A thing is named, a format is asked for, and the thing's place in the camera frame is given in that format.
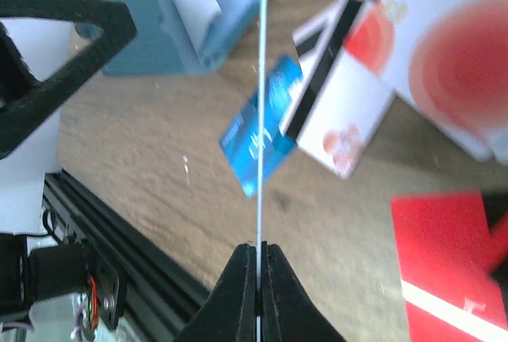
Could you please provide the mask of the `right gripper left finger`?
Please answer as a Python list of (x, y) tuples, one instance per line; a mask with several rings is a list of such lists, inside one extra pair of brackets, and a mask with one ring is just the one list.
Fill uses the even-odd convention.
[(201, 309), (175, 338), (182, 342), (256, 339), (256, 249), (238, 245)]

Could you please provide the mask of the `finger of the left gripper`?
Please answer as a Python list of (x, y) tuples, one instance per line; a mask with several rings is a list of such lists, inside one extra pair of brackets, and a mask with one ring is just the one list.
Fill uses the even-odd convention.
[(137, 35), (128, 6), (106, 0), (1, 0), (1, 19), (93, 25), (99, 34), (44, 79), (1, 27), (1, 157), (11, 155)]

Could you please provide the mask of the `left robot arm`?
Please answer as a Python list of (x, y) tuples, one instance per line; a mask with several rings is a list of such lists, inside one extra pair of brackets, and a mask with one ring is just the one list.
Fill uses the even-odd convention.
[(127, 6), (1, 0), (1, 230), (39, 229), (60, 107), (135, 36)]

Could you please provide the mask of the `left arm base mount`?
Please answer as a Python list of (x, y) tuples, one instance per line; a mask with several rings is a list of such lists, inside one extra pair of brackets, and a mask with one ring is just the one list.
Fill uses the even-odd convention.
[(75, 339), (95, 332), (100, 324), (110, 331), (123, 316), (125, 270), (107, 253), (81, 240), (28, 249), (25, 234), (1, 235), (1, 330), (33, 328), (31, 307), (69, 294), (85, 294), (85, 321), (75, 326)]

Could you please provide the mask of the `teal card with black stripe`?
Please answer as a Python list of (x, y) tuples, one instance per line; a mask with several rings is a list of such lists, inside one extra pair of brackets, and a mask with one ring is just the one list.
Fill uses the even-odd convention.
[(261, 267), (263, 228), (264, 113), (266, 85), (267, 1), (260, 0), (258, 44), (258, 162), (256, 204), (256, 342), (262, 341)]

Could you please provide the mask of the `teal leather card holder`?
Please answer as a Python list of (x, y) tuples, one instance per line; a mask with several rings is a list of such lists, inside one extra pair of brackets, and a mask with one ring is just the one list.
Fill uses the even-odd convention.
[(105, 76), (204, 75), (216, 71), (259, 16), (260, 0), (123, 2), (135, 38), (103, 68)]

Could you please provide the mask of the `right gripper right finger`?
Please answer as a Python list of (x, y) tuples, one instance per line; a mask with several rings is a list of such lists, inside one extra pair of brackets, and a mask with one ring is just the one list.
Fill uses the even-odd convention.
[(263, 242), (261, 255), (262, 340), (343, 341), (310, 300), (281, 247)]

